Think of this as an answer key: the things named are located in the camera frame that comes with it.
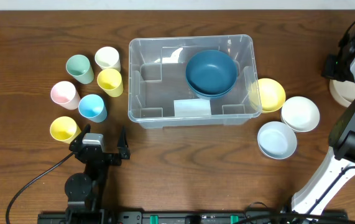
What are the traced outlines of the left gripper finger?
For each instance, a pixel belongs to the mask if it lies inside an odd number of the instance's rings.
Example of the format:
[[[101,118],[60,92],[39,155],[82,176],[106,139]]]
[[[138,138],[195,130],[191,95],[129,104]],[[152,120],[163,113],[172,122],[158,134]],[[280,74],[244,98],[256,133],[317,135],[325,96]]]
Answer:
[[[118,152],[119,152],[119,157],[121,159],[129,160],[131,157],[131,152],[127,143],[127,137],[126,137],[126,129],[123,126],[121,129],[121,134],[119,136],[118,144],[117,144]]]
[[[91,125],[90,124],[87,124],[83,130],[76,135],[76,137],[74,137],[70,143],[70,146],[79,146],[82,144],[83,142],[83,138],[85,136],[86,133],[89,133],[91,130]]]

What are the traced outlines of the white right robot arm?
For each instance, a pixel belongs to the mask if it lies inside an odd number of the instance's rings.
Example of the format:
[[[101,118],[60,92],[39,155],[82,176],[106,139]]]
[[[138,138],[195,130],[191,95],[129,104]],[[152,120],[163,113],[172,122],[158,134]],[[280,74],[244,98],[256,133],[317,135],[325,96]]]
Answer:
[[[337,55],[326,59],[322,77],[355,84],[355,23],[339,41]],[[333,126],[328,152],[309,182],[290,202],[293,213],[319,219],[324,208],[340,188],[355,175],[355,99]]]

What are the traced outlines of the white small bowl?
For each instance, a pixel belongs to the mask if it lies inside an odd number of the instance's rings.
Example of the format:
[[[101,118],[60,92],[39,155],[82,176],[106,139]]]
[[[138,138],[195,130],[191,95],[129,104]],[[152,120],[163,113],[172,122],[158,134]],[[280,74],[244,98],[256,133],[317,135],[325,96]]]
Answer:
[[[289,98],[281,110],[281,119],[297,133],[309,132],[320,122],[320,111],[314,102],[302,96]]]

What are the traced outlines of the dark blue large bowl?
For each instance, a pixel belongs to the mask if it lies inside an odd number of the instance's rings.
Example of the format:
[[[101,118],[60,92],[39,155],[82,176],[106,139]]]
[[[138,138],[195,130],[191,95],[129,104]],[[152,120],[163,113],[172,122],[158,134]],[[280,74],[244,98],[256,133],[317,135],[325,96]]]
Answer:
[[[192,83],[205,80],[236,83],[238,69],[234,60],[226,53],[204,50],[192,56],[188,61],[185,76],[186,81]]]
[[[199,83],[187,83],[198,97],[204,99],[220,98],[229,93],[236,84],[235,82],[228,83],[214,80],[205,80]]]

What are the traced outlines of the beige large bowl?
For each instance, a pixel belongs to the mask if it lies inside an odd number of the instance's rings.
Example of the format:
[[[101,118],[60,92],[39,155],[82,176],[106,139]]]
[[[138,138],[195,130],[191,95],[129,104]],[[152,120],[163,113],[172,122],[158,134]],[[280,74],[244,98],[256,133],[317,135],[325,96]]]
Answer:
[[[355,83],[331,80],[330,93],[338,104],[347,108],[355,99]]]

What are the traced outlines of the yellow small bowl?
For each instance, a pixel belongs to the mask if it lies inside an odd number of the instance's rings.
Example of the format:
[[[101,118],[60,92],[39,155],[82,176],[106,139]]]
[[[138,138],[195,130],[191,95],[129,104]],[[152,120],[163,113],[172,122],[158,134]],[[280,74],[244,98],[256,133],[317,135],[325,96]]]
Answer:
[[[249,102],[254,109],[261,108],[262,113],[277,111],[285,103],[286,93],[283,86],[271,78],[261,78],[251,83],[251,88]]]

